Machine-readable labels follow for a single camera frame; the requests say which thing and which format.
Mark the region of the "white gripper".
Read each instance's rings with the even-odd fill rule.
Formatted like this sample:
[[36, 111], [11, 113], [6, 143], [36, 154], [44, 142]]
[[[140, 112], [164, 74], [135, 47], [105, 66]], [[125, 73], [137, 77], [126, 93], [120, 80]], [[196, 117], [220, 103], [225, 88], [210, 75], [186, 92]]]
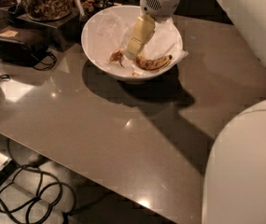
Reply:
[[144, 14], [137, 18], [128, 41], [125, 55], [134, 59], [154, 32], [155, 21], [152, 17], [171, 17], [180, 0], [140, 0], [140, 8]]

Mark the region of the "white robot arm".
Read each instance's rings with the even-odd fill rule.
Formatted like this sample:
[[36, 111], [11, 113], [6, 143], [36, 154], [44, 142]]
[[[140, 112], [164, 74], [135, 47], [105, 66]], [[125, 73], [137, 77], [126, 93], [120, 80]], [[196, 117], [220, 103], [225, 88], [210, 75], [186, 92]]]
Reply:
[[[266, 0], [216, 1], [266, 68]], [[161, 155], [157, 163], [147, 158], [147, 175], [138, 182], [133, 200], [181, 224], [266, 224], [266, 99], [260, 93], [266, 81], [255, 69], [233, 72], [223, 55], [236, 47], [229, 43], [220, 48], [216, 34], [207, 38], [207, 50], [216, 55], [211, 64], [226, 72], [207, 73], [196, 82], [208, 103], [190, 116], [216, 118], [226, 105], [240, 104], [236, 97], [246, 88], [253, 90], [257, 104], [228, 122], [211, 146], [188, 119], [154, 117], [154, 126], [182, 154]]]

